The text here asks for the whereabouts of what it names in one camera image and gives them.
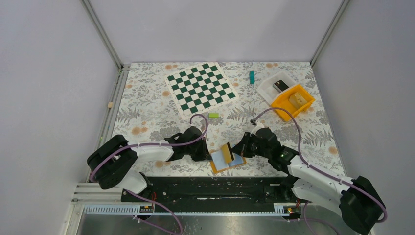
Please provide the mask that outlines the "gold cards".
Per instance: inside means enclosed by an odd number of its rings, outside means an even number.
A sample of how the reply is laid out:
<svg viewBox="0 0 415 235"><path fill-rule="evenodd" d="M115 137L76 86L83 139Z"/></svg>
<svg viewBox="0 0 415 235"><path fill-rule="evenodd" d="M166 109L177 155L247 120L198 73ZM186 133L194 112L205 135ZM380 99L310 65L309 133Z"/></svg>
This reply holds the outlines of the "gold cards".
<svg viewBox="0 0 415 235"><path fill-rule="evenodd" d="M289 97L289 102L296 108L299 109L307 104L307 100L300 93L293 93Z"/></svg>

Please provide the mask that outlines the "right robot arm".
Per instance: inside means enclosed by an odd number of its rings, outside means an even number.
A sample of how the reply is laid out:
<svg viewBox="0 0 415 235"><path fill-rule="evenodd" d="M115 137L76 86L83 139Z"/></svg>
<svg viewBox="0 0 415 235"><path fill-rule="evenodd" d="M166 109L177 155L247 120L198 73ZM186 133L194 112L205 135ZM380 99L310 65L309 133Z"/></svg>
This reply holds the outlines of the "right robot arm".
<svg viewBox="0 0 415 235"><path fill-rule="evenodd" d="M285 201L299 198L322 206L339 215L359 234L367 235L386 218L386 207L367 178L343 177L306 164L298 151L282 145L269 128L246 132L231 152L241 157L266 158L274 169L288 175L280 189Z"/></svg>

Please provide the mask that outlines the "orange leather card holder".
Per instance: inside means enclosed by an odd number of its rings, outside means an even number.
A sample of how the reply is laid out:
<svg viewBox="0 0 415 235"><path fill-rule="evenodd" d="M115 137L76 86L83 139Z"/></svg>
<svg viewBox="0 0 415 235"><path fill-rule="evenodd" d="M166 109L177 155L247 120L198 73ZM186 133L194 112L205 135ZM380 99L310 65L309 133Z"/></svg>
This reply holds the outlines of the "orange leather card holder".
<svg viewBox="0 0 415 235"><path fill-rule="evenodd" d="M232 146L228 142L218 151L211 153L212 160L210 160L210 165L214 174L246 164L245 158L233 153L231 147Z"/></svg>

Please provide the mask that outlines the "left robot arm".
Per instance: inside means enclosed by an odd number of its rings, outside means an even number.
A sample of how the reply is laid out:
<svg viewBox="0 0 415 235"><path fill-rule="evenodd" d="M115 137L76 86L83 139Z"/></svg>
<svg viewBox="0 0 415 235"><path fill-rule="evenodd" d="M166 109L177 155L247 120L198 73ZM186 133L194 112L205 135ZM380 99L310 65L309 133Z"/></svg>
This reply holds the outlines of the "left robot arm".
<svg viewBox="0 0 415 235"><path fill-rule="evenodd" d="M129 144L123 135L116 135L87 158L87 165L90 181L97 182L101 189L127 189L138 200L146 201L152 194L150 183L133 167L145 162L180 160L185 155L195 162L212 159L204 133L194 126L160 142Z"/></svg>

